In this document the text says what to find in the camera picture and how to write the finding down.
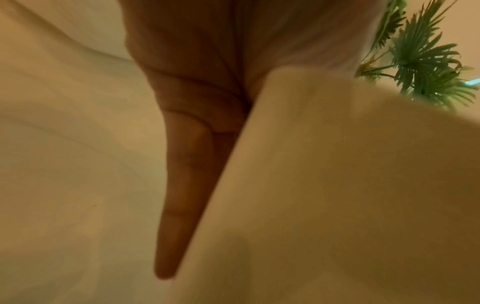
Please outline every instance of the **skin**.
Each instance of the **skin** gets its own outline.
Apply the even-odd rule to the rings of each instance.
[[[383,0],[119,0],[127,47],[167,136],[155,272],[175,275],[249,111],[272,70],[353,77]]]

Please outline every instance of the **beige surface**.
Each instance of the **beige surface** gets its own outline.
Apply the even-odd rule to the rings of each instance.
[[[277,71],[167,302],[479,303],[479,137],[363,83]]]
[[[0,303],[160,303],[161,115],[133,63],[0,0]]]

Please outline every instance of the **light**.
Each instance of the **light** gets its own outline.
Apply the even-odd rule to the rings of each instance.
[[[467,84],[469,86],[474,86],[474,85],[480,84],[480,78],[465,81],[465,84]]]

